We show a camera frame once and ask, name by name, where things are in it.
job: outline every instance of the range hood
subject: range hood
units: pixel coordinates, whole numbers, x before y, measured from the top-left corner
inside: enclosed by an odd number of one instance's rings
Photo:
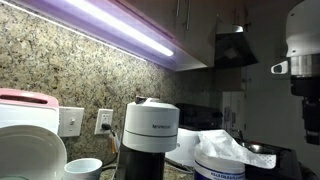
[[[242,67],[258,62],[241,26],[217,22],[216,27],[215,69]]]

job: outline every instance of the coffee machine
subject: coffee machine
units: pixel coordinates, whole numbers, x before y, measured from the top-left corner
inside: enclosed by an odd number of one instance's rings
[[[165,153],[177,146],[179,109],[137,97],[127,105],[116,180],[162,180]]]

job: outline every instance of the white cup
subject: white cup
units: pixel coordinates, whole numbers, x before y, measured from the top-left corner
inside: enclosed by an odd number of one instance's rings
[[[64,166],[63,180],[99,180],[102,162],[95,158],[83,158]]]

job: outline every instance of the wall outlet plate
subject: wall outlet plate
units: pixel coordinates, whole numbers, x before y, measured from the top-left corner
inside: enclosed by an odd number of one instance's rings
[[[112,109],[99,109],[94,134],[109,134],[110,133],[110,130],[105,131],[105,130],[101,129],[101,125],[103,123],[105,123],[105,124],[109,124],[111,126],[112,115],[113,115]]]
[[[59,107],[58,136],[80,136],[84,108]]]

